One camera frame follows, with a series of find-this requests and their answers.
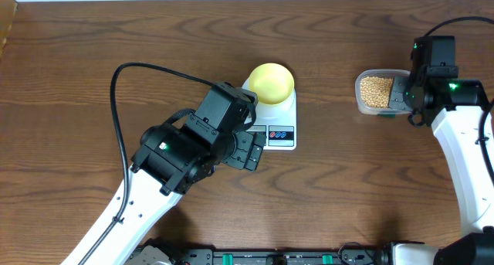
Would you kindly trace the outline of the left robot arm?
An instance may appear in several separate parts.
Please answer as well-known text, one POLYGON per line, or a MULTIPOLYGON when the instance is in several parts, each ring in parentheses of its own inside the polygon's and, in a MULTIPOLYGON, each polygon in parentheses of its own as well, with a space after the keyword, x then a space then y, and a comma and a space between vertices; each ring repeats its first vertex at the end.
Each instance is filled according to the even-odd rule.
POLYGON ((212 127, 191 115, 181 128, 148 129, 116 194, 65 264, 123 264, 151 227, 221 163, 255 171, 263 132, 212 127))

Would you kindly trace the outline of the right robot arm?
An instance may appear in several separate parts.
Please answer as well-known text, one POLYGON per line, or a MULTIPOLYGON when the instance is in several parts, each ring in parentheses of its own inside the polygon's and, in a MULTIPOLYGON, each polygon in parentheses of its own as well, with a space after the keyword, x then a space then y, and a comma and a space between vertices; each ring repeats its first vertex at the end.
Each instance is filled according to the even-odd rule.
POLYGON ((461 237, 443 248, 395 242, 382 264, 493 262, 493 132, 489 101, 479 80, 410 78, 405 103, 430 127, 445 155, 461 221, 461 237))

